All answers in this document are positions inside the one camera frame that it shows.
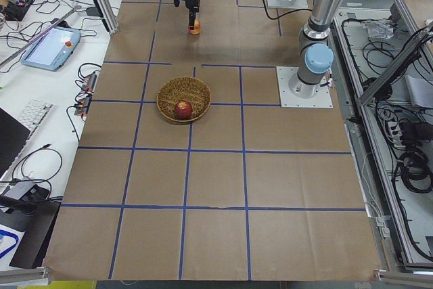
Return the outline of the red yellow apple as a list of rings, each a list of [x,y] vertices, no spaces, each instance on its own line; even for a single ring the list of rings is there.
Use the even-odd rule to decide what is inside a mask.
[[[199,20],[195,20],[193,26],[188,26],[188,33],[191,35],[199,35],[201,31],[201,25]]]

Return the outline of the woven wicker basket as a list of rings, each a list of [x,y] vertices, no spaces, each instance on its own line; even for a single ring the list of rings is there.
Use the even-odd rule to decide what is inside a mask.
[[[191,114],[180,118],[176,114],[179,102],[188,102]],[[171,123],[184,125],[203,117],[210,107],[210,89],[205,82],[191,76],[182,76],[169,80],[158,91],[156,105],[158,111]]]

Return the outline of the dark red apple in basket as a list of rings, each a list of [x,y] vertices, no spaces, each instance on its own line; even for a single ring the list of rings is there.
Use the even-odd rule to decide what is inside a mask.
[[[175,104],[175,116],[179,120],[190,119],[192,113],[193,113],[193,108],[189,101],[182,99]]]

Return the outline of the blue teach pendant tablet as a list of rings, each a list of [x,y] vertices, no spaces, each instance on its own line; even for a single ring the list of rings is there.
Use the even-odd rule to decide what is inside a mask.
[[[20,63],[44,70],[58,70],[72,55],[80,40],[79,30],[56,26],[30,46]]]

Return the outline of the white keyboard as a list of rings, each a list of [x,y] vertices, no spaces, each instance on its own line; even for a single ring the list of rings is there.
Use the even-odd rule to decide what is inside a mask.
[[[40,100],[30,100],[21,111],[18,121],[29,131],[29,140],[53,108],[53,104]]]

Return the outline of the black laptop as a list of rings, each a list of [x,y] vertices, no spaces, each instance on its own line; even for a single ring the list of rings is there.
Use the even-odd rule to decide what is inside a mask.
[[[30,130],[1,109],[1,177],[6,174],[23,150]]]

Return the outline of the black box on desk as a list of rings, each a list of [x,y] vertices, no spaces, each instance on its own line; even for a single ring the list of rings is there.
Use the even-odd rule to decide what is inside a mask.
[[[59,209],[59,202],[38,205],[11,259],[11,267],[34,269],[42,265]]]

